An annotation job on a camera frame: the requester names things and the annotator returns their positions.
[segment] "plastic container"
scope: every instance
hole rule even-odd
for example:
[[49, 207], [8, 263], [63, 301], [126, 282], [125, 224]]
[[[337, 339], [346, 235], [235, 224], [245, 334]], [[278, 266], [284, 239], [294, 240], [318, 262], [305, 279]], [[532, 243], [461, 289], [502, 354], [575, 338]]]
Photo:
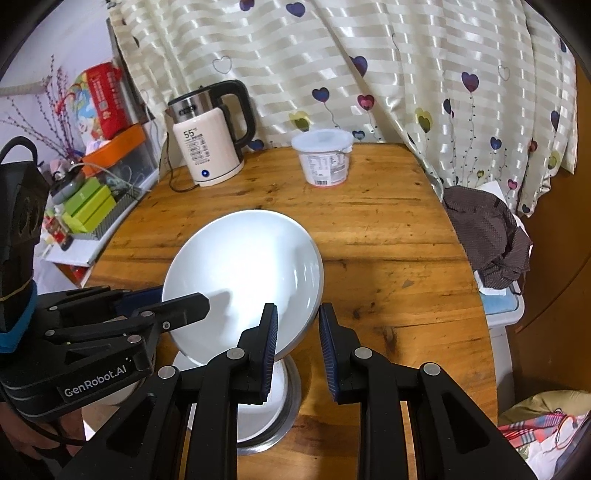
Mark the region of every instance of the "plastic container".
[[298, 135], [291, 141], [291, 146], [298, 152], [308, 183], [316, 187], [333, 187], [347, 179], [354, 141], [350, 132], [325, 128]]
[[82, 170], [87, 177], [96, 176], [101, 184], [107, 185], [115, 200], [119, 201], [129, 191], [129, 185], [90, 164], [107, 168], [120, 179], [139, 186], [156, 169], [145, 140], [144, 129], [140, 124], [135, 124], [83, 157], [82, 161], [87, 165]]

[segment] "wooden table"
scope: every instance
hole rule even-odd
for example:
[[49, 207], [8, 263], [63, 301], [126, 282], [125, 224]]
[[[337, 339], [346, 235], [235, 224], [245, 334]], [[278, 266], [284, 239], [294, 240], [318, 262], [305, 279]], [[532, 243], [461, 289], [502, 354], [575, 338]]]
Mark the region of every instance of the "wooden table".
[[[177, 172], [177, 186], [189, 185], [186, 169]], [[165, 179], [119, 228], [90, 283], [161, 284], [197, 230], [243, 209], [276, 210], [310, 233], [324, 261], [323, 301], [333, 303], [363, 345], [412, 367], [439, 363], [496, 421], [491, 340], [470, 265], [423, 171], [402, 146], [355, 145], [349, 178], [329, 189], [307, 184], [288, 148], [249, 154], [236, 177], [190, 193], [172, 192]], [[166, 340], [158, 364], [172, 362], [176, 352]], [[291, 355], [303, 389], [298, 419], [270, 450], [239, 458], [240, 479], [355, 478], [359, 407], [333, 403], [316, 322]]]

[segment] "striped curtain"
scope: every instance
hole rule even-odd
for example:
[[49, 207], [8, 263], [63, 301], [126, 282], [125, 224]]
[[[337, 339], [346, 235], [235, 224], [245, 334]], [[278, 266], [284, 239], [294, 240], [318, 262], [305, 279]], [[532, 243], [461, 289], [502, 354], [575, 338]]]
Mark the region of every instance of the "striped curtain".
[[497, 180], [528, 215], [566, 151], [574, 168], [574, 60], [521, 0], [112, 6], [132, 78], [160, 121], [172, 98], [239, 79], [258, 115], [252, 150], [317, 128], [404, 142], [439, 195]]

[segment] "orange tray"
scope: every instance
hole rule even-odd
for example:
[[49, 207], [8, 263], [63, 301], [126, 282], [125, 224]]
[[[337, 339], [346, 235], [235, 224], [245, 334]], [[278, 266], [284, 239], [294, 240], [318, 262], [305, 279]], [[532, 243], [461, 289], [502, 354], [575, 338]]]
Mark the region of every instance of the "orange tray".
[[[140, 124], [134, 124], [117, 135], [104, 147], [82, 158], [83, 162], [93, 163], [99, 167], [109, 168], [124, 158], [134, 148], [139, 147], [146, 140], [144, 129]], [[100, 170], [90, 165], [82, 167], [87, 177], [96, 175]]]

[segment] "white bowl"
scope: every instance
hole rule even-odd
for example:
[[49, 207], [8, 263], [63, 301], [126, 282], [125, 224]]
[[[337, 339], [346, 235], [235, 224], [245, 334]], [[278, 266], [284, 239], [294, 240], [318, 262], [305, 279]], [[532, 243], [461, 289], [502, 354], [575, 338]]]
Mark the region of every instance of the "white bowl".
[[[195, 368], [198, 365], [181, 352], [174, 359], [173, 365], [180, 371]], [[238, 443], [251, 440], [266, 431], [277, 419], [287, 399], [287, 370], [283, 361], [273, 365], [271, 391], [263, 405], [238, 405]], [[193, 425], [195, 405], [189, 414], [189, 429]]]
[[231, 213], [204, 226], [168, 269], [162, 300], [195, 292], [210, 301], [200, 322], [171, 332], [178, 349], [200, 365], [237, 345], [259, 324], [266, 302], [278, 310], [275, 360], [310, 327], [322, 297], [318, 247], [291, 218], [268, 210]]

